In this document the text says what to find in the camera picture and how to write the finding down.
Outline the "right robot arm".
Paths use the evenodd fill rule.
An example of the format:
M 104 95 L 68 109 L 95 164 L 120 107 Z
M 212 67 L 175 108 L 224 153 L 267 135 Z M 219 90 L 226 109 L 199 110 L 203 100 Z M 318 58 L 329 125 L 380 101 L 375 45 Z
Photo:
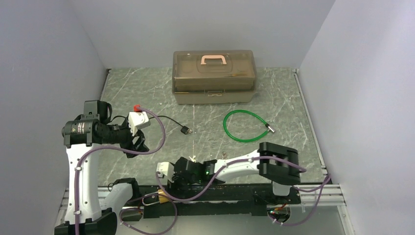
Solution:
M 234 178 L 259 175 L 271 181 L 270 198 L 275 203 L 288 198 L 290 187 L 300 183 L 304 172 L 297 150 L 270 142 L 261 142 L 257 150 L 232 159 L 199 163 L 181 157 L 175 163 L 158 163 L 156 168 L 157 178 L 167 181 L 169 194 L 188 191 L 192 185 L 208 188 Z

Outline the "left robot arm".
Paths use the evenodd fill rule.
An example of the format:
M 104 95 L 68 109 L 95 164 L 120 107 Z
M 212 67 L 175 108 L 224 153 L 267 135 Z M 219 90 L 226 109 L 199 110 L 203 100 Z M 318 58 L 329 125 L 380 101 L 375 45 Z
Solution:
M 134 178 L 118 179 L 103 201 L 98 197 L 98 150 L 118 144 L 127 158 L 148 152 L 141 130 L 131 128 L 128 117 L 111 124 L 112 106 L 100 100 L 85 101 L 84 112 L 62 129 L 69 162 L 68 209 L 56 235 L 114 235 L 118 214 L 125 204 L 133 206 L 142 196 Z

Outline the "brass padlock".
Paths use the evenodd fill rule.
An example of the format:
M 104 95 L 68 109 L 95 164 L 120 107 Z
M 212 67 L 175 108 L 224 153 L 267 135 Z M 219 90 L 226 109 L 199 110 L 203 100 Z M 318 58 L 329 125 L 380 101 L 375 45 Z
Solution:
M 152 206 L 156 204 L 163 204 L 170 201 L 170 198 L 162 191 L 149 193 L 143 196 L 141 202 L 144 206 Z

